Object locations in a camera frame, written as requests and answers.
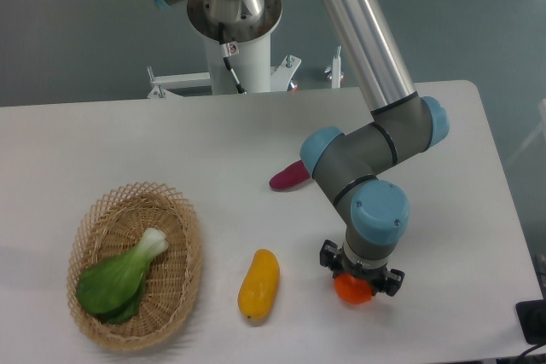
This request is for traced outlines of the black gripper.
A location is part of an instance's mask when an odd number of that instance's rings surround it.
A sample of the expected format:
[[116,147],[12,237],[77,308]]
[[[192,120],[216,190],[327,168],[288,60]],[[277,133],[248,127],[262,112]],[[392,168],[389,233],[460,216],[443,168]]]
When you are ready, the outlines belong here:
[[332,240],[325,240],[319,251],[319,263],[332,272],[335,280],[340,274],[370,283],[373,295],[384,293],[395,296],[401,288],[405,272],[387,269],[389,256],[380,259],[364,258],[356,254],[348,244],[340,248]]

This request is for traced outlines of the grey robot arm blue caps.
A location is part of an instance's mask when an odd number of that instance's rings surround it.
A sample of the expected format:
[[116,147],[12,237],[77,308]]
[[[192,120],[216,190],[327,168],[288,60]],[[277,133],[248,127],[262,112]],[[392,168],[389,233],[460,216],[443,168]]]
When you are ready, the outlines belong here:
[[[212,92],[270,92],[270,35],[282,16],[281,0],[153,0],[160,8],[186,2],[202,36]],[[320,263],[334,276],[367,282],[372,293],[394,295],[404,273],[387,262],[410,215],[405,193],[380,174],[427,151],[448,134],[446,111],[421,97],[409,76],[377,0],[322,0],[357,76],[372,120],[344,134],[328,127],[309,136],[300,157],[346,223],[342,245],[326,241]]]

